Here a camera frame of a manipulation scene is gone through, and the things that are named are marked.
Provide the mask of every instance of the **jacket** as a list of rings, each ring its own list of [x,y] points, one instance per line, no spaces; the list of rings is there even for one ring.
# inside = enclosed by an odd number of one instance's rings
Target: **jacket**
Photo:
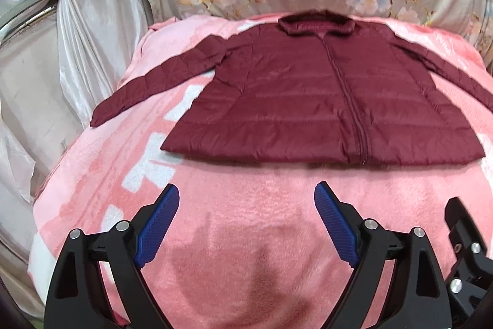
[[[485,156],[430,71],[493,111],[463,71],[384,24],[308,12],[196,47],[118,89],[92,126],[215,67],[161,149],[215,160],[468,164]]]

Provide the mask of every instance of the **metal bolt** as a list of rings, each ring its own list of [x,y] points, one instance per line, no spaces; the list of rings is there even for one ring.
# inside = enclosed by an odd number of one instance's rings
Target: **metal bolt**
[[[425,231],[420,228],[420,227],[415,227],[414,228],[414,234],[418,237],[424,237],[425,236]]]
[[[73,229],[69,234],[68,236],[72,239],[72,240],[75,240],[75,239],[78,239],[79,236],[80,236],[80,230],[79,229]]]
[[[376,223],[373,219],[366,219],[365,227],[370,230],[375,230],[378,227],[378,223]]]
[[[479,254],[481,252],[481,246],[479,245],[479,243],[472,243],[471,250],[474,254]]]
[[[450,282],[450,291],[454,294],[458,294],[460,293],[461,290],[462,290],[462,280],[457,278],[453,279]]]
[[[127,230],[128,228],[130,227],[130,223],[126,220],[121,220],[119,221],[117,224],[116,224],[116,229],[119,231],[119,232],[124,232],[125,230]]]

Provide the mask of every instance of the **blue rubber pad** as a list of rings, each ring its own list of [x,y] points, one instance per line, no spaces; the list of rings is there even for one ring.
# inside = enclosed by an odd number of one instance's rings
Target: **blue rubber pad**
[[[179,201],[178,189],[172,185],[139,234],[137,252],[134,257],[134,263],[139,269],[142,269],[156,256],[169,225],[177,213]]]
[[[354,268],[359,263],[357,238],[329,191],[321,183],[315,187],[315,206],[339,257]]]

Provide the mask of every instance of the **pink blanket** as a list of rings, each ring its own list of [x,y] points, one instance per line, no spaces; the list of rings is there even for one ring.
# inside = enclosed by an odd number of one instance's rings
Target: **pink blanket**
[[[278,17],[256,20],[271,22]],[[228,37],[255,23],[194,16],[157,24],[142,39],[122,83],[206,35]],[[479,54],[460,37],[393,20],[387,24],[493,92],[493,79]],[[72,228],[94,233],[131,219],[171,182],[180,190],[181,204],[156,259],[142,272],[172,325],[316,329],[351,272],[339,260],[315,209],[313,191],[318,182],[326,180],[342,201],[388,229],[408,232],[415,225],[423,227],[445,274],[454,262],[443,221],[449,198],[461,197],[490,242],[493,115],[450,83],[435,77],[440,90],[473,125],[487,156],[466,167],[365,170],[214,164],[160,151],[166,134],[210,79],[211,73],[191,79],[80,136],[35,204],[39,237],[50,254],[58,255]],[[30,272],[35,283],[47,284],[51,272],[38,269],[41,263],[32,257]],[[378,317],[390,272],[384,272],[366,325]],[[104,277],[115,311],[125,316],[107,265]]]

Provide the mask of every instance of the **maroon jacket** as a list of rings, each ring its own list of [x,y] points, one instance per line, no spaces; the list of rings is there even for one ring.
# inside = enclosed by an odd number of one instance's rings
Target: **maroon jacket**
[[[309,12],[195,48],[117,90],[92,126],[216,68],[161,149],[193,157],[350,165],[467,164],[484,157],[428,71],[493,111],[493,96],[384,24]]]

